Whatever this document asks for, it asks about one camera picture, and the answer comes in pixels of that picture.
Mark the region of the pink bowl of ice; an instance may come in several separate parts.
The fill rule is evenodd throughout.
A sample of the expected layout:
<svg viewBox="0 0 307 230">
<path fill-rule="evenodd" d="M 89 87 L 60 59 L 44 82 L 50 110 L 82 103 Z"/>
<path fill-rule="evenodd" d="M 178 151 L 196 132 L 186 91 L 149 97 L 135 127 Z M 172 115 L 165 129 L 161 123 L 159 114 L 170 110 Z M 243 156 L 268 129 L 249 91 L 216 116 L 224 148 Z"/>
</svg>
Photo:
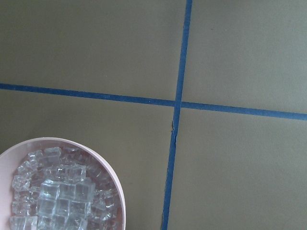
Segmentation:
<svg viewBox="0 0 307 230">
<path fill-rule="evenodd" d="M 92 149 L 61 138 L 30 139 L 0 156 L 0 227 L 123 230 L 123 190 Z"/>
</svg>

